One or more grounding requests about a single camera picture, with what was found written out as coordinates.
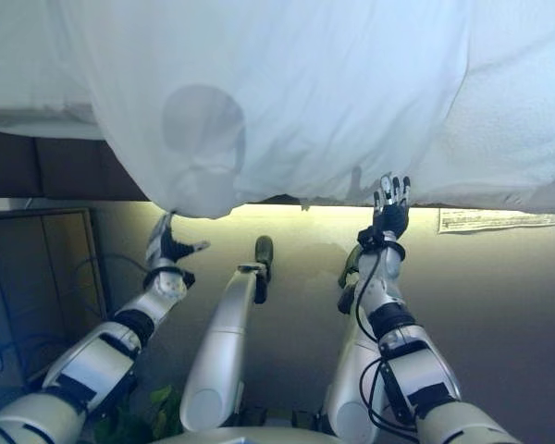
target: robotic hand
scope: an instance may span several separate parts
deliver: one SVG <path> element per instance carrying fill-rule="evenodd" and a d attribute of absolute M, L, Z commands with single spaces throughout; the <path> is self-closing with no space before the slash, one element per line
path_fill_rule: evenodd
<path fill-rule="evenodd" d="M 404 178 L 402 193 L 396 177 L 384 176 L 380 185 L 373 225 L 358 235 L 356 298 L 382 356 L 375 377 L 382 375 L 395 419 L 404 425 L 395 430 L 416 431 L 425 444 L 518 443 L 477 407 L 461 401 L 456 376 L 407 309 L 397 282 L 405 251 L 397 239 L 409 222 L 410 181 Z M 390 431 L 389 422 L 375 424 Z"/>
<path fill-rule="evenodd" d="M 195 280 L 175 263 L 209 246 L 173 240 L 172 216 L 163 215 L 150 236 L 144 292 L 64 353 L 40 392 L 0 411 L 0 444 L 76 442 L 89 414 L 106 412 L 127 392 L 138 355 Z"/>

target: white sheet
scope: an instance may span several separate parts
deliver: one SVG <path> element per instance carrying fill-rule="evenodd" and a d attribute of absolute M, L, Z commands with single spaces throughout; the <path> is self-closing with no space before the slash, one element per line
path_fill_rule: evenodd
<path fill-rule="evenodd" d="M 30 3 L 0 2 L 0 110 L 98 137 L 94 110 L 166 209 L 358 203 L 394 171 L 418 204 L 555 212 L 555 0 Z"/>

